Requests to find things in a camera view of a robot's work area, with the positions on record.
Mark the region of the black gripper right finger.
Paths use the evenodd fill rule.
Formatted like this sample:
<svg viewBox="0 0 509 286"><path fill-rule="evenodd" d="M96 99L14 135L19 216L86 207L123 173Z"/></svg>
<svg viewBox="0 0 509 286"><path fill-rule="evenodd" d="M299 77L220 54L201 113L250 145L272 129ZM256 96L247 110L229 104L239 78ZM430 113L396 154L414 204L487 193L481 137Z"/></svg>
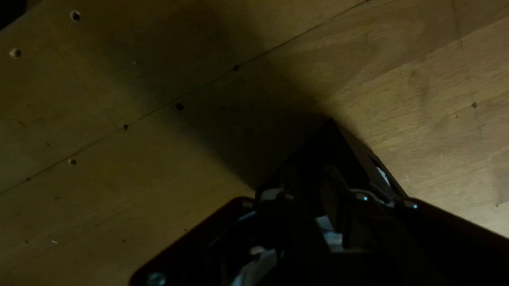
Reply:
<svg viewBox="0 0 509 286"><path fill-rule="evenodd" d="M353 188L331 166L318 177L320 224L341 239L342 250L414 250L401 215L415 204L403 194Z"/></svg>

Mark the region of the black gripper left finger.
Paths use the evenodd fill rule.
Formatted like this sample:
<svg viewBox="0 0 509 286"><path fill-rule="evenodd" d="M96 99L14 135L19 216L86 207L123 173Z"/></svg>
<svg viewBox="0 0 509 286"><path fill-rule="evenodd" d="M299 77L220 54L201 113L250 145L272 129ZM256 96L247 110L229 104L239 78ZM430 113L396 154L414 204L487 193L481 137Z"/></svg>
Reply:
<svg viewBox="0 0 509 286"><path fill-rule="evenodd" d="M259 243L229 286L310 286L318 278L318 226L302 199L269 189L256 207Z"/></svg>

